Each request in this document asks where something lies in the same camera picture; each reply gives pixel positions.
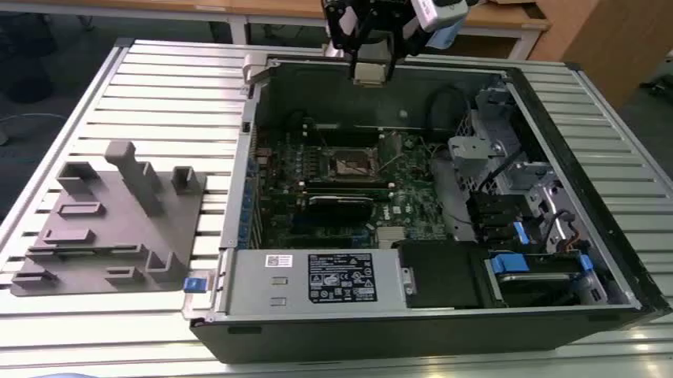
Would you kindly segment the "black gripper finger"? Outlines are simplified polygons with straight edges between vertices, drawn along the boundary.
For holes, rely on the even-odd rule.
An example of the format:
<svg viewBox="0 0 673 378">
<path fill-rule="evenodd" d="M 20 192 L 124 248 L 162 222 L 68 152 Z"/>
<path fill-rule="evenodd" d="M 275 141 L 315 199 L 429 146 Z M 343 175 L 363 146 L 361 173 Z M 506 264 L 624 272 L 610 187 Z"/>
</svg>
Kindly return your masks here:
<svg viewBox="0 0 673 378">
<path fill-rule="evenodd" d="M 359 48 L 371 31 L 367 1 L 323 1 L 323 13 L 333 48 L 349 57 L 349 78 L 354 78 Z"/>
<path fill-rule="evenodd" d="M 413 17 L 406 24 L 395 24 L 387 47 L 390 59 L 387 63 L 387 78 L 394 76 L 398 61 L 409 55 L 417 56 L 426 45 L 426 31 L 422 29 L 418 18 Z"/>
</svg>

